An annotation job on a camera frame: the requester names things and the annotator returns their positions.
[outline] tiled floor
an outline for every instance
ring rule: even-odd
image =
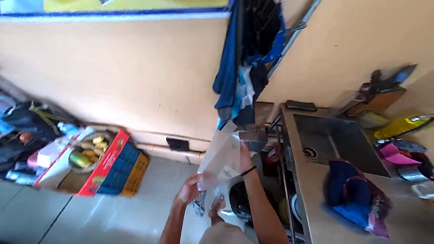
[[[73,197],[42,241],[69,196],[0,182],[0,240],[10,244],[158,243],[174,196],[196,171],[195,165],[152,158],[135,197]],[[210,190],[207,209],[212,200]],[[235,216],[223,219],[243,228]],[[197,244],[209,226],[207,215],[198,218],[188,206],[181,244]]]

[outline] cooking oil bottle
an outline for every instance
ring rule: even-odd
[[[374,132],[374,136],[377,139],[392,138],[410,130],[416,129],[425,123],[430,123],[433,117],[434,114],[426,114],[394,119],[386,127]]]

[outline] clear plastic bag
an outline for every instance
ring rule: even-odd
[[[198,173],[203,174],[197,183],[199,190],[206,190],[227,181],[240,172],[240,138],[234,132],[237,126],[229,121],[221,131],[216,130]]]

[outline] wrist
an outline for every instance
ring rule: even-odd
[[[258,171],[256,171],[256,169],[253,169],[252,171],[250,171],[250,172],[248,172],[247,174],[245,174],[245,175],[243,176],[243,179],[246,180],[246,179],[249,179],[249,178],[255,177],[255,175],[258,175]]]
[[[188,204],[183,202],[178,196],[175,196],[175,199],[173,200],[173,206],[174,207],[186,207]]]

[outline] sink basin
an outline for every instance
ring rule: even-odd
[[[390,177],[356,121],[294,114],[306,160],[328,165],[341,158],[362,172]]]

